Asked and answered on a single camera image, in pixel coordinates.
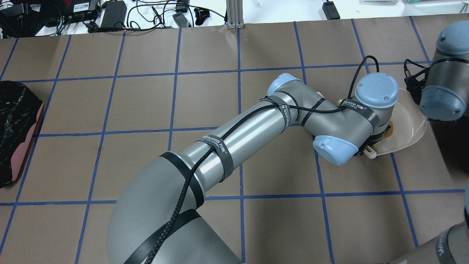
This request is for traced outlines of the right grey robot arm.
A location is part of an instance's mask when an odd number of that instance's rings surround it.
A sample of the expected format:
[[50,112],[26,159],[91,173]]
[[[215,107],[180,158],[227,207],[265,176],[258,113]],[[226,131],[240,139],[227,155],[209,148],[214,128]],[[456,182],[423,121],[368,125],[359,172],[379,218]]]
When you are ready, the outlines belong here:
[[[430,67],[422,85],[407,83],[420,95],[420,111],[428,118],[455,121],[468,115],[468,21],[453,22],[439,33]],[[392,261],[393,264],[467,264],[468,188],[464,192],[464,221]]]

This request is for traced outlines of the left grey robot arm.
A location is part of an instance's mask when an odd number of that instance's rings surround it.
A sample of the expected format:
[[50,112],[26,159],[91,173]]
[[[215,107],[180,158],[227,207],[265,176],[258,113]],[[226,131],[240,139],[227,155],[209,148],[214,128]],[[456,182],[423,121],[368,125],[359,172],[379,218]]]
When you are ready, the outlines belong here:
[[267,95],[187,149],[166,152],[139,172],[116,202],[107,231],[111,264],[240,264],[198,214],[206,192],[294,122],[328,162],[345,164],[388,127],[399,86],[390,75],[360,79],[340,107],[284,73]]

